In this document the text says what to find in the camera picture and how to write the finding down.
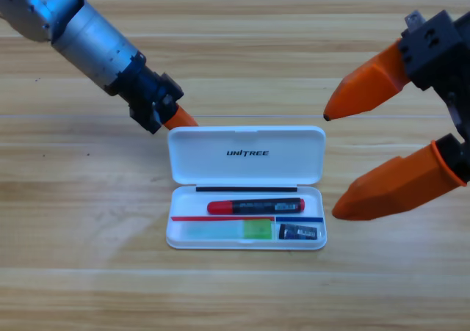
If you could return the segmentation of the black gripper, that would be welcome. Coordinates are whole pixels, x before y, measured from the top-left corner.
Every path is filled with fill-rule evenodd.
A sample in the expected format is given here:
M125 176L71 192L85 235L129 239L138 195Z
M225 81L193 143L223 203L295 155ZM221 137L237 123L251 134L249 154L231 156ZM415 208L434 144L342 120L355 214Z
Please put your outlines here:
M168 74L141 72L132 84L128 101L130 116L152 134L162 126L168 130L198 126L177 103L183 95L182 88Z
M445 164L469 182L469 14L452 20L443 10L345 76L331 95L327 121L371 111L402 91L408 78L425 91L433 88L446 104L459 135L438 139Z

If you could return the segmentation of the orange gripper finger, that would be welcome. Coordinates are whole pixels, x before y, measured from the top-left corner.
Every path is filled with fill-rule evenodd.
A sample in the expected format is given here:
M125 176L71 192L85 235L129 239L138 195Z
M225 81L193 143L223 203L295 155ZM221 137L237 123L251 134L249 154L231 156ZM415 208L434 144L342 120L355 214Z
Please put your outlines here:
M365 221L415 209L467 185L467 159L456 139L432 141L354 180L332 209L337 219Z

